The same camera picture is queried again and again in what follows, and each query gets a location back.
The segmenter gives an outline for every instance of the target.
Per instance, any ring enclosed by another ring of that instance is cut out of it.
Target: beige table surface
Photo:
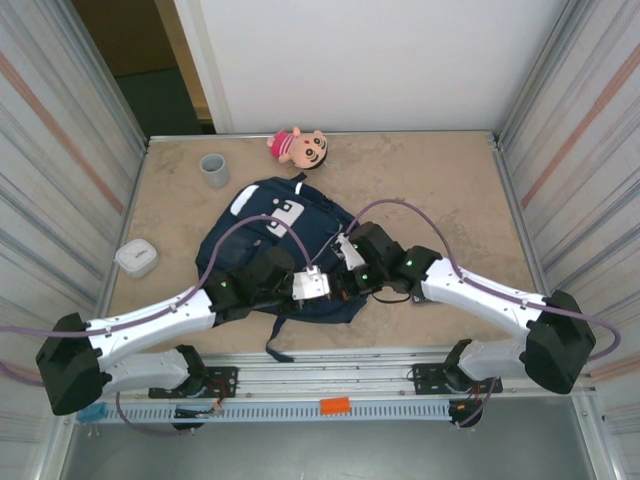
[[[129,240],[158,250],[158,267],[141,279],[119,272],[110,314],[169,298],[197,281],[200,242],[234,195],[252,181],[299,170],[271,157],[265,138],[215,138],[152,143],[145,159]],[[520,289],[533,282],[483,132],[329,136],[329,165],[308,172],[307,183],[353,214],[379,198],[405,199],[444,230],[465,268]],[[220,153],[231,181],[210,188],[199,171],[207,153]],[[404,248],[419,244],[444,252],[415,213],[380,206],[374,220]],[[275,317],[248,318],[174,339],[200,353],[263,351]],[[372,299],[349,325],[288,321],[273,346],[283,351],[356,347],[453,345],[462,338],[504,338],[502,331],[454,307],[383,305]]]

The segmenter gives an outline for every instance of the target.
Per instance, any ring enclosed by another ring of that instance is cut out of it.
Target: pink shirt
[[[269,147],[271,155],[278,158],[284,155],[291,148],[291,144],[296,139],[293,133],[287,133],[285,131],[278,132],[273,136],[273,145]]]

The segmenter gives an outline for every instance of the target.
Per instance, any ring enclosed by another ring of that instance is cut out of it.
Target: small white box
[[[145,276],[158,265],[158,252],[146,240],[136,238],[116,252],[116,262],[133,278]]]

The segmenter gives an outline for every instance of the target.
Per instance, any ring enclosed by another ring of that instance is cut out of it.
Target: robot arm
[[[494,291],[516,297],[516,304],[462,281],[449,259],[425,247],[404,250],[379,225],[367,222],[334,245],[343,268],[330,275],[318,267],[294,272],[291,256],[277,247],[256,256],[232,272],[213,271],[203,288],[187,303],[176,306],[187,292],[141,310],[82,322],[77,314],[62,318],[60,331],[103,331],[84,338],[49,338],[36,361],[53,412],[72,413],[101,395],[121,390],[158,387],[185,396],[197,393],[206,381],[206,368],[193,347],[179,346],[162,354],[137,354],[173,337],[206,330],[245,318],[252,310],[277,305],[293,312],[323,296],[347,301],[385,286],[467,310],[504,329],[511,340],[482,343],[461,340],[445,361],[445,375],[454,391],[466,391],[489,377],[523,376],[542,387],[568,393],[595,346],[584,322],[550,314],[527,303],[546,304],[579,312],[570,295],[551,298],[521,292],[462,270]],[[111,332],[170,307],[169,313],[141,325]]]

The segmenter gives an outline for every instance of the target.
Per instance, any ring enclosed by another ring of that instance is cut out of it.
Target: ceramic cup
[[[213,188],[224,187],[229,182],[229,166],[222,155],[210,153],[200,160],[200,171]]]

